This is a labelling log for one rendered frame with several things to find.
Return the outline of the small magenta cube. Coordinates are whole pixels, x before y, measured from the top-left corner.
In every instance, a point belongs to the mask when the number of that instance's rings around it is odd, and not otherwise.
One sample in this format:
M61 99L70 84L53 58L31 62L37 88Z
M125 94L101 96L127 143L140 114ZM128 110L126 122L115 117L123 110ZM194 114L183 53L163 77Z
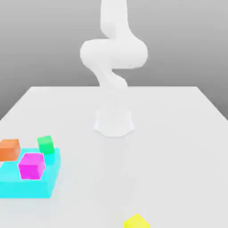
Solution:
M46 165L42 153L25 153L18 163L20 177L23 180L40 180Z

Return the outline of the small orange cube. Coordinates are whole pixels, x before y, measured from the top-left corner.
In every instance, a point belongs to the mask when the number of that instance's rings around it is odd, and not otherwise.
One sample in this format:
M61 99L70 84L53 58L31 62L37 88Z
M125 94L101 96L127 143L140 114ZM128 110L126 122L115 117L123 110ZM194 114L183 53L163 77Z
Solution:
M19 139L3 139L0 141L0 162L17 161L20 155Z

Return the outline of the small yellow cube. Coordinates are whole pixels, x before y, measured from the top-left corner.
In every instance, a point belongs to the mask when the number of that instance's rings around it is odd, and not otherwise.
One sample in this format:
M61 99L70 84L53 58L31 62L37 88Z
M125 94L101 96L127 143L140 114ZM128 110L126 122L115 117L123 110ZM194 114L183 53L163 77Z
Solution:
M124 228L150 228L150 224L139 214L135 214L124 222Z

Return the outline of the small green cube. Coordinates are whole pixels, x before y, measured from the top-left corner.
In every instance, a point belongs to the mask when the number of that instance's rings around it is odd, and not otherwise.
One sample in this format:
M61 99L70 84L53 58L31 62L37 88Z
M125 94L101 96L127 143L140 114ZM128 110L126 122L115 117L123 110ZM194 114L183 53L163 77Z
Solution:
M38 147L41 153L45 155L53 154L55 149L50 135L37 138Z

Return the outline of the large cyan box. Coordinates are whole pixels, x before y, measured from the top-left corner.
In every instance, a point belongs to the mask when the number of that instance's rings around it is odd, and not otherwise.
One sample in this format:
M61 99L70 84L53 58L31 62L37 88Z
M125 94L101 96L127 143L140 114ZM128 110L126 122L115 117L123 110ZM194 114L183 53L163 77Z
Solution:
M61 167L60 149L45 157L46 169L40 180L23 180L18 163L25 153L38 153L38 148L22 148L17 161L0 166L0 198L50 198Z

